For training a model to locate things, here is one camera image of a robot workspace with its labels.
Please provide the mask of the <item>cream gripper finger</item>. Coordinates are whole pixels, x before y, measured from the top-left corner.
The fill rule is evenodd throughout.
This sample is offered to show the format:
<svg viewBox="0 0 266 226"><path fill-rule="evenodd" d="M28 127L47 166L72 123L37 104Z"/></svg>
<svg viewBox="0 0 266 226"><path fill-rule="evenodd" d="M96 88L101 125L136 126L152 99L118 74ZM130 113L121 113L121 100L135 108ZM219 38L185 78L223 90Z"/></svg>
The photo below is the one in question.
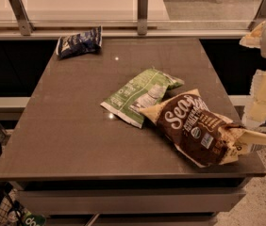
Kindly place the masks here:
<svg viewBox="0 0 266 226"><path fill-rule="evenodd" d="M238 154L247 154L266 147L266 134L257 131L243 130L242 135L235 141Z"/></svg>

